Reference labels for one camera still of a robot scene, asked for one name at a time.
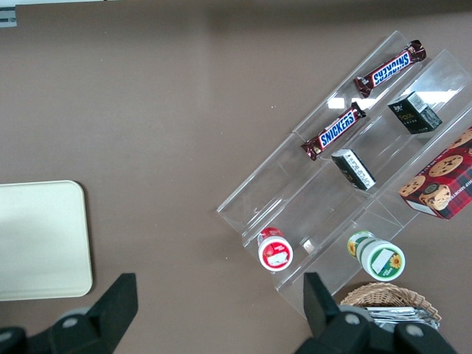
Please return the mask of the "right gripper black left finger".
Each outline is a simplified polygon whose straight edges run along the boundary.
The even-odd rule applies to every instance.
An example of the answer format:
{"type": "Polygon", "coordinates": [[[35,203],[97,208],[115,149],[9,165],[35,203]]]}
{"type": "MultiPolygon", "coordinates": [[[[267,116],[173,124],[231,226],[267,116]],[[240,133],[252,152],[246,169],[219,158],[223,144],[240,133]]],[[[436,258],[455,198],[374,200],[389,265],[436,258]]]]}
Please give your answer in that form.
{"type": "Polygon", "coordinates": [[[72,314],[27,340],[28,353],[113,353],[138,311],[136,275],[121,274],[84,314],[72,314]]]}

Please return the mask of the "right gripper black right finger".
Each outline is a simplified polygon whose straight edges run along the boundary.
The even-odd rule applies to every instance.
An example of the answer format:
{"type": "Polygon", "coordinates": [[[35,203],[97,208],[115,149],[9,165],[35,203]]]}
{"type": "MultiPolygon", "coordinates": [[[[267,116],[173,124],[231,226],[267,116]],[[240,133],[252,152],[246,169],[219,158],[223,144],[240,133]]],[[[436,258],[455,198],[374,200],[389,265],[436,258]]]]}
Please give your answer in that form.
{"type": "Polygon", "coordinates": [[[316,273],[304,274],[303,305],[312,336],[303,353],[368,353],[369,322],[360,314],[339,309],[316,273]]]}

